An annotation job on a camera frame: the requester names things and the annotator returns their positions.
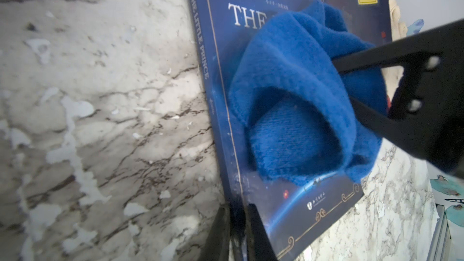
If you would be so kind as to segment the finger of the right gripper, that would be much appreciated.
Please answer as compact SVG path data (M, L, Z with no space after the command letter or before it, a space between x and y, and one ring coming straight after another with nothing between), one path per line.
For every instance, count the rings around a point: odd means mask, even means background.
M357 120L375 134L386 138L415 158L431 157L431 126L422 115L409 115L402 120L386 117L361 101L350 98Z
M387 49L399 48L399 65L415 70L433 70L441 64L448 54L459 54L464 47L464 38L459 35L418 34L392 42L382 47L372 48L332 60L340 74L365 70L372 66L386 68Z

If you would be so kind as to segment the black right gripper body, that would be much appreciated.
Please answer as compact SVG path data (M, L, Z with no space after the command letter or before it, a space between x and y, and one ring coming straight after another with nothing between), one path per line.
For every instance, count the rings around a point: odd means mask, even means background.
M457 21L424 34L464 37L464 22ZM464 48L448 54L433 70L404 68L392 101L390 117L409 115L428 118L431 157L428 162L458 178L464 177Z

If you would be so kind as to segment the blue cloth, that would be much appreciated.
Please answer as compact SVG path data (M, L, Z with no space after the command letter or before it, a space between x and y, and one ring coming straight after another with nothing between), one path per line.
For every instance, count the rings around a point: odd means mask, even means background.
M387 113L379 68L340 75L333 58L371 48L321 1L275 16L252 38L228 90L259 175L298 186L342 172L370 174L382 139L357 119L351 98Z

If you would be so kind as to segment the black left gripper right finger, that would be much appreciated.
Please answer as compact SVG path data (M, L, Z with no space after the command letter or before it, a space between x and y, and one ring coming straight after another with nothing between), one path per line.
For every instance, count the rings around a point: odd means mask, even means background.
M256 205L246 212L246 250L249 261L277 261Z

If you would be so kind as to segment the blue Little Prince book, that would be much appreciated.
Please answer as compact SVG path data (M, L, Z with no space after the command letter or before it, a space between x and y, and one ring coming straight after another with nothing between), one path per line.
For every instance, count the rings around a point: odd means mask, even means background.
M248 260L245 215L254 204L273 255L293 261L363 196L346 175L326 174L304 186L264 181L248 154L244 128L227 101L228 86L250 39L274 15L315 0L189 0L225 199L232 218L232 253Z

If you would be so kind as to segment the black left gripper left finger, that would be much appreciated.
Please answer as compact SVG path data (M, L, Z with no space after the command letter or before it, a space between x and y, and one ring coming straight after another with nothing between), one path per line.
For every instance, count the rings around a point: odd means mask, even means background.
M231 216L230 204L222 204L215 216L199 261L228 261Z

